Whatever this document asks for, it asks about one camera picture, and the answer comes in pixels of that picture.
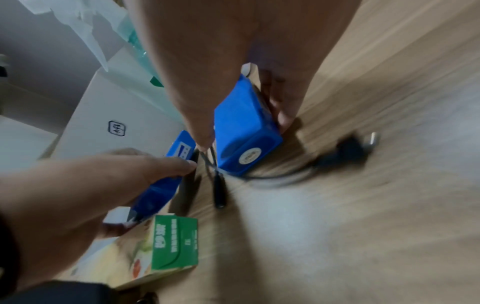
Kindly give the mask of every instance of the red tomato image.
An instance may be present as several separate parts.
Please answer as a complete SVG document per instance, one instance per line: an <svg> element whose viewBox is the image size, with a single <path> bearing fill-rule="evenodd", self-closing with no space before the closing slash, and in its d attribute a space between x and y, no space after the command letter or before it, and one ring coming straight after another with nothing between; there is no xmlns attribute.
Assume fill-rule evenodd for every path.
<svg viewBox="0 0 480 304"><path fill-rule="evenodd" d="M142 266L140 265L140 260L136 260L135 264L133 264L133 278L137 278L137 276L140 274Z"/></svg>

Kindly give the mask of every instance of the wooden table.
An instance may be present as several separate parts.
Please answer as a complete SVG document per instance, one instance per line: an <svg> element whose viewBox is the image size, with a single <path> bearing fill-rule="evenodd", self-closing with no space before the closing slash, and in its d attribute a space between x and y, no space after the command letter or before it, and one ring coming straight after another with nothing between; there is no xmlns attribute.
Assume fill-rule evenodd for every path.
<svg viewBox="0 0 480 304"><path fill-rule="evenodd" d="M144 289L161 304L479 303L480 1L364 1L299 119L259 172L352 130L381 144L362 170L294 186L227 178L224 210L204 178L198 267Z"/></svg>

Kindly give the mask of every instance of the hand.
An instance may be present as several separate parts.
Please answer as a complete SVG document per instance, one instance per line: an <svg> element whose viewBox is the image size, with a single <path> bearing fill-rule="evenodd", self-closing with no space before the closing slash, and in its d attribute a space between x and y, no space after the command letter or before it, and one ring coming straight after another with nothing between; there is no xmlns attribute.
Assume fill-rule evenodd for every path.
<svg viewBox="0 0 480 304"><path fill-rule="evenodd" d="M281 132L293 122L320 64L361 0L124 0L170 99L202 150L214 109L245 62Z"/></svg>
<svg viewBox="0 0 480 304"><path fill-rule="evenodd" d="M43 161L0 177L0 215L20 250L19 288L65 270L96 237L122 234L122 224L103 223L109 210L128 205L159 179L195 168L176 157L98 155Z"/></svg>

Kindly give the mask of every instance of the black sleeve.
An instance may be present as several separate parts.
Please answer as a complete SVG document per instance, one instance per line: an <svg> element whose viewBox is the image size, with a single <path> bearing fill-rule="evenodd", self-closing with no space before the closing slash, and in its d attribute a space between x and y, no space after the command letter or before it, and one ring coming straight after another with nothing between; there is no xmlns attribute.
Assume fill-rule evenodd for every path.
<svg viewBox="0 0 480 304"><path fill-rule="evenodd" d="M20 274L20 252L15 238L0 216L0 298L17 288Z"/></svg>
<svg viewBox="0 0 480 304"><path fill-rule="evenodd" d="M50 281L15 293L0 304L116 304L118 298L107 285Z"/></svg>

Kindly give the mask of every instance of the white label on blue object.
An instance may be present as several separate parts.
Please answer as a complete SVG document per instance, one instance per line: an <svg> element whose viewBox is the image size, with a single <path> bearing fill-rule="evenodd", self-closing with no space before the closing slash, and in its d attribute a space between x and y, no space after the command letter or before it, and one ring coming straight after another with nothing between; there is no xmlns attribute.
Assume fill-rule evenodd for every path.
<svg viewBox="0 0 480 304"><path fill-rule="evenodd" d="M241 165L247 165L250 164L251 162L254 162L262 153L262 150L260 148L251 148L246 150L238 159L238 162Z"/></svg>
<svg viewBox="0 0 480 304"><path fill-rule="evenodd" d="M178 148L175 151L175 156L178 156L179 158L187 159L187 156L189 155L191 148L192 148L191 146L180 141L180 143L178 144Z"/></svg>

